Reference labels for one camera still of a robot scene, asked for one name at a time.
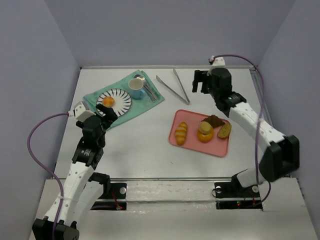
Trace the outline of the small round bread roll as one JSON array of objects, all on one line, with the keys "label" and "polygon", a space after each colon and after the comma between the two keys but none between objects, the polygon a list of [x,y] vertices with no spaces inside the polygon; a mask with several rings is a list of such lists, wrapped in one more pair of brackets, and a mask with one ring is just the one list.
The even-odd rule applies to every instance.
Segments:
[{"label": "small round bread roll", "polygon": [[103,106],[111,108],[115,104],[115,100],[111,96],[106,96],[102,99]]}]

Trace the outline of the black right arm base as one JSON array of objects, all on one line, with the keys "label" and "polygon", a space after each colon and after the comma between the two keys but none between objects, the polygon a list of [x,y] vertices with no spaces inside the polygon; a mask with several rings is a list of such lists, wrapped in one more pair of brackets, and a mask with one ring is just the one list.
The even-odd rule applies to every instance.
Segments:
[{"label": "black right arm base", "polygon": [[261,196],[257,185],[234,190],[231,182],[215,182],[211,191],[217,210],[262,210]]}]

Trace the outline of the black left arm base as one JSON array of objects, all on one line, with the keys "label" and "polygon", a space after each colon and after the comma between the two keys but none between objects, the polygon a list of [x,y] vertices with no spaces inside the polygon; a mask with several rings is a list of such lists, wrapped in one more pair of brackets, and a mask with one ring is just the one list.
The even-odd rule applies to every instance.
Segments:
[{"label": "black left arm base", "polygon": [[127,209],[127,184],[125,182],[112,182],[110,189],[103,190],[103,194],[93,204],[91,210],[95,211],[125,211]]}]

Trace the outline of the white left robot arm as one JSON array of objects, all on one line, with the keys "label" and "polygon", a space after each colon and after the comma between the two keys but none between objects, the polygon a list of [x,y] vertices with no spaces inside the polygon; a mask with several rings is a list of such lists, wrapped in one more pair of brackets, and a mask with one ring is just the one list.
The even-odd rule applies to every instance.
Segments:
[{"label": "white left robot arm", "polygon": [[33,222],[32,232],[37,240],[79,239],[78,224],[96,200],[110,190],[110,176],[95,170],[104,154],[106,131],[118,116],[111,107],[101,103],[95,108],[93,112],[80,101],[66,113],[68,117],[75,117],[82,137],[64,182],[53,175],[59,185],[59,194],[44,217]]}]

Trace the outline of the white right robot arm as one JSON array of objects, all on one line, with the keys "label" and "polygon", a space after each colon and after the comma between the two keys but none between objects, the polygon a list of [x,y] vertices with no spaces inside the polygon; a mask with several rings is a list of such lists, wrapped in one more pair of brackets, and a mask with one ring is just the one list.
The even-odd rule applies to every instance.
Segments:
[{"label": "white right robot arm", "polygon": [[300,167],[298,138],[284,135],[261,119],[247,100],[232,90],[232,75],[228,69],[218,67],[209,71],[195,70],[192,92],[197,92],[199,83],[202,84],[201,93],[211,95],[216,107],[241,126],[263,152],[262,158],[255,160],[253,168],[232,176],[230,188],[234,192],[264,182],[275,182]]}]

